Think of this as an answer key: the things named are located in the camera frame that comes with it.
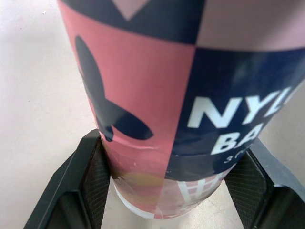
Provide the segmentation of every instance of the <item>navy silhouette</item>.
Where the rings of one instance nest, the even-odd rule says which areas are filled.
[[[75,39],[77,55],[81,64],[81,75],[101,131],[107,141],[112,141],[112,126],[128,137],[146,140],[153,136],[149,127],[136,116],[105,98],[99,68],[88,46],[80,36]]]

